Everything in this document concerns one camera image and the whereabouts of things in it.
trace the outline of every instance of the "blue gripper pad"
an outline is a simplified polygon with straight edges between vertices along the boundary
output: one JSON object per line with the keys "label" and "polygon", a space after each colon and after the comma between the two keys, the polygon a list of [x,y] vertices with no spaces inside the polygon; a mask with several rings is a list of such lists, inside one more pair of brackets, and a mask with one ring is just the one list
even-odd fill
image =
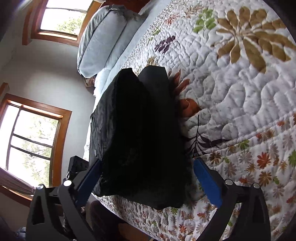
{"label": "blue gripper pad", "polygon": [[193,171],[211,204],[219,208],[222,205],[222,191],[205,165],[203,160],[197,158],[193,163]]}

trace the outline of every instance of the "pillow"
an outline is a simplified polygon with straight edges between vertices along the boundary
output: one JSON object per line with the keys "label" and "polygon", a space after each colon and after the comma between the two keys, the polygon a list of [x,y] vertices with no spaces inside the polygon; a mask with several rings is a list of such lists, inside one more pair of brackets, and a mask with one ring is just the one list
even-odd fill
{"label": "pillow", "polygon": [[78,72],[85,78],[99,73],[119,39],[127,21],[124,6],[106,6],[98,10],[85,29],[78,50]]}
{"label": "pillow", "polygon": [[112,69],[115,66],[117,60],[122,55],[128,44],[131,42],[133,36],[146,19],[145,16],[141,16],[127,9],[123,10],[123,15],[127,20],[127,24],[107,60],[105,65],[105,68],[107,69]]}

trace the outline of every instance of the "black bag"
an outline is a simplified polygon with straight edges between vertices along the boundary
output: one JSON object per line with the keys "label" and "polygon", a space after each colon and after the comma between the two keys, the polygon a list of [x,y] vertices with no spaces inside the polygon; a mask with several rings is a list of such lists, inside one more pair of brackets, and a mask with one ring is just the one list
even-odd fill
{"label": "black bag", "polygon": [[165,69],[150,66],[139,78],[121,70],[104,92],[91,115],[90,164],[102,160],[96,195],[155,209],[183,204],[189,175],[168,86]]}

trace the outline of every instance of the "white quilt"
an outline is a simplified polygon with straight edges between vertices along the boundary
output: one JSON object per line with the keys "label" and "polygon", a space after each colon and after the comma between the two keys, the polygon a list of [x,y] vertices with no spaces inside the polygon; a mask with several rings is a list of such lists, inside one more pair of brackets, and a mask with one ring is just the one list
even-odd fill
{"label": "white quilt", "polygon": [[[296,212],[296,45],[283,22],[262,0],[172,0],[122,68],[147,65],[165,67],[175,85],[188,161],[199,155],[237,185],[258,182],[276,240]],[[216,207],[192,178],[180,209],[98,199],[158,240],[195,240]]]}

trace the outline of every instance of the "tree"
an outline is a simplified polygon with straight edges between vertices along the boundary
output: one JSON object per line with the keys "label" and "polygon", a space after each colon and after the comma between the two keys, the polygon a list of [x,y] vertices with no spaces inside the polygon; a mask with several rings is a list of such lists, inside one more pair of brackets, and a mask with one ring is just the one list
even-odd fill
{"label": "tree", "polygon": [[[57,127],[57,120],[50,119],[48,117],[34,115],[31,120],[32,126],[30,127],[30,136],[29,139],[34,139],[34,137],[40,139],[52,140]],[[40,146],[29,141],[24,141],[22,143],[22,149],[30,151],[32,153],[45,156],[50,158],[52,149],[45,146]],[[40,163],[40,159],[35,156],[22,153],[24,157],[24,166],[29,169],[32,173],[32,176],[39,184],[43,183],[46,186],[49,186],[49,169],[50,161],[42,159],[43,165]]]}
{"label": "tree", "polygon": [[62,24],[58,24],[57,30],[69,34],[79,34],[80,27],[84,20],[84,15],[80,15],[78,18],[70,17],[68,20],[64,21]]}

